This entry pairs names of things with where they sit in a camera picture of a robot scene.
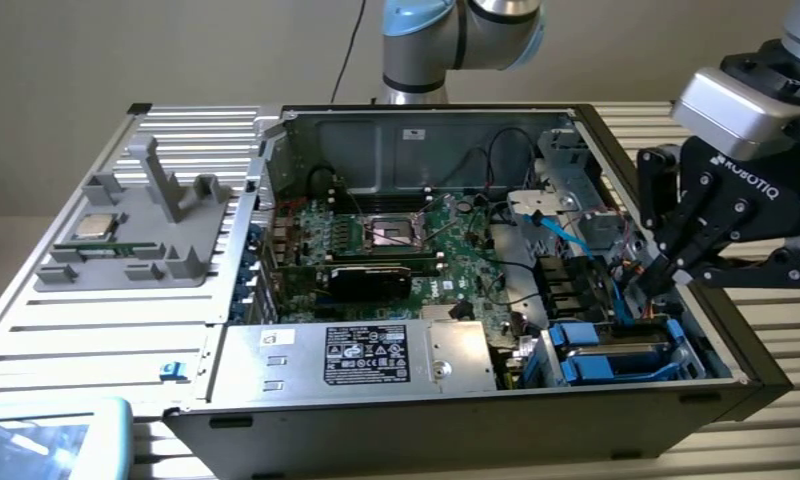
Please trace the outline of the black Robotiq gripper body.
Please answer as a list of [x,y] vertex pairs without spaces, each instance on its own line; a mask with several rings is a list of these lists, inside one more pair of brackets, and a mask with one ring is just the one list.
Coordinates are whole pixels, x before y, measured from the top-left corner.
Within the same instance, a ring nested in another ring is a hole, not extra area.
[[683,200],[698,202],[701,220],[730,227],[742,240],[800,235],[800,144],[738,161],[691,137],[681,166]]

